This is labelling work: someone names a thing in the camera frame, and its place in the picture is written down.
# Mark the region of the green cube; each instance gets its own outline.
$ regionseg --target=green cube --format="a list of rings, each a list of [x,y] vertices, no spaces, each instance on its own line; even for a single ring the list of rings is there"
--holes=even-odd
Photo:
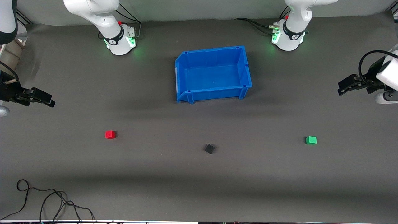
[[[305,138],[305,142],[307,143],[307,145],[316,145],[316,137],[308,136]]]

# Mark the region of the blue plastic bin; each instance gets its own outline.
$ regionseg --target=blue plastic bin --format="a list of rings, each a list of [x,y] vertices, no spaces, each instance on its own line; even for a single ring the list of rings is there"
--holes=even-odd
[[[177,103],[243,99],[252,87],[244,46],[185,51],[176,60]]]

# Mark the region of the red cube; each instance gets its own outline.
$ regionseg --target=red cube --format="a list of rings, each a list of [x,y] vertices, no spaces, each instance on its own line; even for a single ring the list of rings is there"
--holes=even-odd
[[[107,138],[107,139],[116,138],[116,132],[115,131],[106,131],[105,132],[105,138]]]

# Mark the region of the gray table surface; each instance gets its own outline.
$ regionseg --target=gray table surface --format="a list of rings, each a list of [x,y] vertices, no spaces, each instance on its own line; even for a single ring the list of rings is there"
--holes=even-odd
[[[4,103],[0,215],[21,207],[25,178],[97,219],[397,223],[398,108],[337,93],[362,55],[397,43],[392,14],[314,18],[308,29],[283,52],[244,21],[148,22],[138,47],[114,56],[94,26],[30,27],[17,72],[57,104]],[[247,50],[247,97],[177,104],[178,55],[234,45]],[[38,219],[46,195],[31,192],[9,219]],[[58,206],[50,199],[44,218]],[[61,218],[76,219],[71,208]]]

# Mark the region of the gray wall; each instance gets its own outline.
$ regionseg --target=gray wall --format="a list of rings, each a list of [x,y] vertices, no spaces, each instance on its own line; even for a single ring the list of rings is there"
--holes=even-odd
[[[277,18],[284,9],[283,0],[120,0],[141,21],[200,19]],[[364,16],[386,10],[394,0],[339,0],[328,6],[316,6],[315,17]],[[63,0],[18,0],[18,9],[35,23],[63,26],[89,24],[70,14]],[[115,13],[118,20],[127,22]]]

